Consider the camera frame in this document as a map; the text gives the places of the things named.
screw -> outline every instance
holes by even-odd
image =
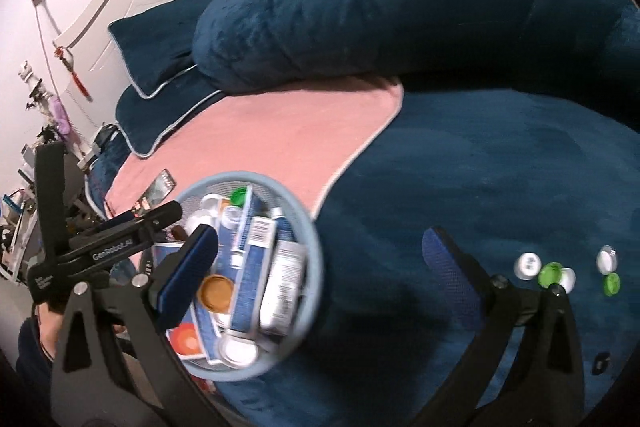
[[[82,295],[88,289],[89,289],[89,285],[86,282],[82,281],[74,286],[74,293],[76,295]]]
[[[145,273],[139,273],[138,275],[134,275],[133,279],[131,279],[131,284],[136,288],[142,288],[146,283],[149,282],[149,277]]]
[[[491,284],[500,290],[504,290],[509,285],[509,280],[504,275],[494,275],[491,277]]]

dark blue bedspread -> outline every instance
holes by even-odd
[[[587,408],[599,401],[640,339],[640,135],[575,103],[511,90],[405,94],[318,217],[327,288],[314,333],[263,377],[219,383],[226,399],[260,427],[407,422],[471,339],[422,260],[433,225],[512,281],[524,251],[574,268]],[[595,265],[604,244],[621,255],[614,298]],[[612,366],[593,377],[601,351]]]
[[[193,56],[229,93],[295,77],[482,68],[522,90],[617,101],[607,114],[619,117],[618,104],[638,121],[639,13],[630,0],[213,0]],[[110,175],[121,156],[94,171]],[[260,427],[406,422],[471,338],[422,260],[423,231],[442,225],[489,273],[513,280],[524,251],[575,270],[590,409],[640,338],[639,201],[636,130],[512,90],[408,92],[322,207],[326,295],[308,341],[263,377],[218,387]],[[620,252],[613,298],[595,267],[604,244]],[[592,377],[601,351],[611,367]]]

blue gripper pad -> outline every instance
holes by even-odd
[[[462,326],[480,331],[492,294],[487,273],[439,227],[424,232],[422,257],[442,285],[447,304]]]
[[[159,330],[180,324],[217,254],[216,230],[199,225],[180,250],[170,253],[159,264],[149,288],[149,303],[158,312]]]

smartphone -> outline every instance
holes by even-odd
[[[156,208],[175,188],[175,181],[168,170],[163,170],[148,186],[145,192],[131,209],[136,216],[141,216],[152,208]]]

bottle cap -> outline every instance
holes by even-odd
[[[279,217],[284,217],[284,211],[279,206],[275,206],[274,208],[271,209],[271,212],[269,213],[269,217],[271,217],[271,219],[278,219]]]
[[[230,204],[222,211],[222,217],[220,218],[220,225],[229,230],[237,230],[240,225],[240,218],[242,217],[242,208]]]
[[[213,318],[218,326],[223,328],[223,330],[226,330],[226,328],[229,327],[229,324],[231,324],[231,315],[228,313],[214,313]]]
[[[222,275],[210,275],[205,277],[198,289],[198,300],[209,311],[226,313],[231,306],[233,293],[234,284],[231,279]]]
[[[562,265],[560,263],[548,263],[542,267],[538,274],[538,284],[543,288],[549,288],[552,284],[558,284],[562,279]]]
[[[228,367],[242,369],[258,359],[258,346],[254,341],[223,334],[218,341],[218,354]]]
[[[513,271],[518,279],[529,281],[540,273],[541,268],[542,261],[540,261],[540,257],[533,252],[526,252],[518,257],[513,266]]]
[[[186,233],[191,235],[198,225],[209,225],[210,227],[216,227],[216,218],[211,215],[207,210],[196,210],[191,216],[188,217],[184,224]]]
[[[611,297],[620,291],[620,275],[615,272],[607,274],[604,278],[604,295]]]
[[[571,268],[562,268],[560,270],[560,273],[561,276],[559,285],[561,285],[562,288],[564,288],[564,291],[569,294],[575,286],[575,272]]]
[[[239,206],[242,208],[244,206],[244,198],[246,196],[246,187],[238,187],[231,193],[229,199],[231,200],[231,204],[233,206]]]
[[[175,352],[182,356],[198,355],[201,353],[200,341],[193,324],[182,323],[169,333],[169,343]]]
[[[596,265],[598,266],[598,271],[603,275],[615,272],[618,268],[618,257],[616,256],[616,251],[609,245],[605,245],[600,248],[596,257]]]
[[[221,199],[223,198],[219,194],[207,194],[200,200],[200,208],[215,216],[218,213]]]

